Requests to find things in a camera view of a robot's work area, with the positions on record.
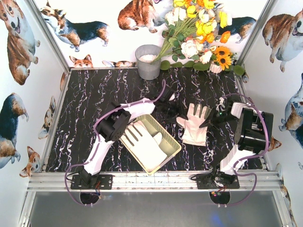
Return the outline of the white glove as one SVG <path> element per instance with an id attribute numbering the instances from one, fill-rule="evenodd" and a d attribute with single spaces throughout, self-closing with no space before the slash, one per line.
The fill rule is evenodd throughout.
<path id="1" fill-rule="evenodd" d="M 148 172 L 157 168 L 167 157 L 160 148 L 162 134 L 157 132 L 151 135 L 141 121 L 129 124 L 121 141 Z"/>
<path id="2" fill-rule="evenodd" d="M 187 120 L 177 117 L 177 123 L 184 129 L 182 141 L 186 144 L 195 146 L 206 146 L 207 126 L 200 128 L 199 126 L 205 122 L 205 113 L 208 106 L 190 103 L 187 111 Z"/>

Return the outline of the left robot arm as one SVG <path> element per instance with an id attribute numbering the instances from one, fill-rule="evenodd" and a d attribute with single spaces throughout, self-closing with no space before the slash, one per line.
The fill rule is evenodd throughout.
<path id="1" fill-rule="evenodd" d="M 154 110 L 166 111 L 170 114 L 181 113 L 175 102 L 175 91 L 165 86 L 151 98 L 145 97 L 127 104 L 111 102 L 107 106 L 105 114 L 97 120 L 93 127 L 96 140 L 87 160 L 79 171 L 84 184 L 96 184 L 107 152 L 114 142 L 122 137 L 127 125 L 139 116 L 152 114 Z"/>

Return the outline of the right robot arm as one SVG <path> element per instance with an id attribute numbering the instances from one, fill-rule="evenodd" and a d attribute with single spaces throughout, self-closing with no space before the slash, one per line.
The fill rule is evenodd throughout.
<path id="1" fill-rule="evenodd" d="M 244 165 L 245 161 L 261 151 L 267 151 L 270 146 L 274 115 L 256 111 L 248 103 L 221 97 L 216 108 L 206 109 L 204 119 L 200 128 L 212 126 L 217 129 L 223 122 L 238 120 L 234 133 L 234 146 L 220 161 L 214 177 L 216 181 L 222 176 L 233 183 L 236 171 Z"/>

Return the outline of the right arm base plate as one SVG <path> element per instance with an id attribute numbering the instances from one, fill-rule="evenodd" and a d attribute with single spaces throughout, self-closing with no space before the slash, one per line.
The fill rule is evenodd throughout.
<path id="1" fill-rule="evenodd" d="M 240 184 L 236 175 L 225 173 L 218 175 L 197 175 L 196 183 L 198 189 L 239 189 Z"/>

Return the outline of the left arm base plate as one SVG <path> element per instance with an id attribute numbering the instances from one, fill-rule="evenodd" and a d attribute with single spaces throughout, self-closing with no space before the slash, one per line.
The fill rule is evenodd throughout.
<path id="1" fill-rule="evenodd" d="M 97 175 L 85 180 L 80 175 L 75 175 L 72 178 L 72 190 L 100 189 L 111 190 L 113 183 L 113 175 Z"/>

